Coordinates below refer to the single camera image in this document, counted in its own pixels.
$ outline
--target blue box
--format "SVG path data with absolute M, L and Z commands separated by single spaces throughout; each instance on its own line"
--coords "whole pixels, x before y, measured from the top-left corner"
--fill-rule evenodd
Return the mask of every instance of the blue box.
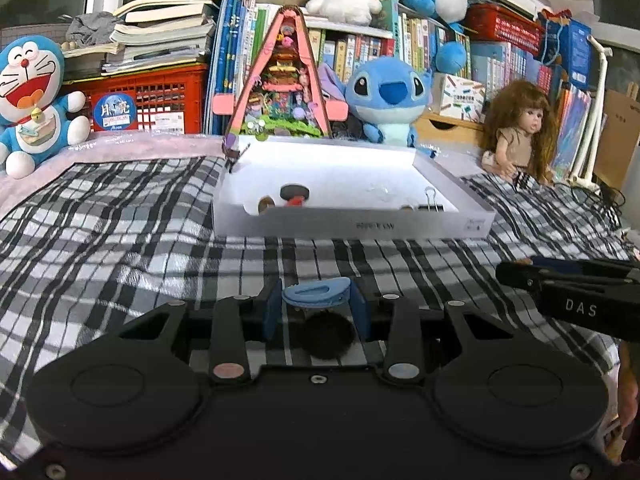
M 591 27 L 571 20 L 560 31 L 560 50 L 562 68 L 569 76 L 569 82 L 580 90 L 587 90 L 589 68 L 591 65 L 591 43 L 587 39 Z

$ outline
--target plaid tablecloth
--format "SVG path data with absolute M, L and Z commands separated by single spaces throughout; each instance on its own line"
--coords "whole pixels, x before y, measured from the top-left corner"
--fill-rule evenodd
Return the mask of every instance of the plaid tablecloth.
M 16 462 L 40 445 L 22 393 L 46 363 L 169 298 L 202 302 L 284 284 L 363 276 L 425 308 L 461 300 L 606 373 L 614 341 L 545 320 L 531 298 L 501 287 L 494 267 L 530 254 L 608 256 L 626 251 L 592 203 L 567 189 L 515 191 L 485 175 L 467 183 L 496 209 L 487 240 L 225 239 L 212 234 L 221 159 L 76 165 L 0 223 L 0 451 Z M 260 364 L 313 364 L 283 341 L 251 342 Z M 383 344 L 356 343 L 342 364 L 375 362 Z

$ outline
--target red plastic crate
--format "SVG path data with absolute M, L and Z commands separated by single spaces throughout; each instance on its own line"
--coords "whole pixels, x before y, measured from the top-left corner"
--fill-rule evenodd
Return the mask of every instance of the red plastic crate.
M 464 25 L 470 29 L 472 40 L 508 41 L 534 56 L 538 55 L 544 34 L 544 29 L 534 21 L 495 4 L 470 6 Z
M 62 94 L 79 90 L 86 95 L 86 106 L 81 114 L 89 117 L 93 129 L 92 101 L 110 92 L 133 92 L 138 109 L 138 129 L 151 130 L 155 114 L 184 112 L 184 131 L 202 132 L 205 83 L 209 73 L 206 64 L 165 68 L 139 74 L 116 75 L 95 80 L 69 82 Z

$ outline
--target blue round sticker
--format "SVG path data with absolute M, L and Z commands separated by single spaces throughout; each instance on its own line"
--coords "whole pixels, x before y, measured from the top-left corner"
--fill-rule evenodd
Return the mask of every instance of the blue round sticker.
M 127 94 L 107 94 L 94 107 L 94 121 L 103 130 L 126 130 L 137 118 L 136 103 Z

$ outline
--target black round object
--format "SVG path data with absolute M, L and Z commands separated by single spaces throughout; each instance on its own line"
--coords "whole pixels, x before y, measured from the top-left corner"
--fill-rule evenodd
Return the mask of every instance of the black round object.
M 447 364 L 433 386 L 442 415 L 463 434 L 507 452 L 583 442 L 606 413 L 607 387 L 575 358 L 525 343 L 484 341 Z
M 130 450 L 177 429 L 200 399 L 198 380 L 168 350 L 113 339 L 36 373 L 25 399 L 42 439 L 91 451 Z
M 281 199 L 288 201 L 295 196 L 302 196 L 305 200 L 309 200 L 309 188 L 300 184 L 287 184 L 280 188 Z
M 302 326 L 300 341 L 309 355 L 318 359 L 337 359 L 355 340 L 353 326 L 335 312 L 320 312 L 309 317 Z

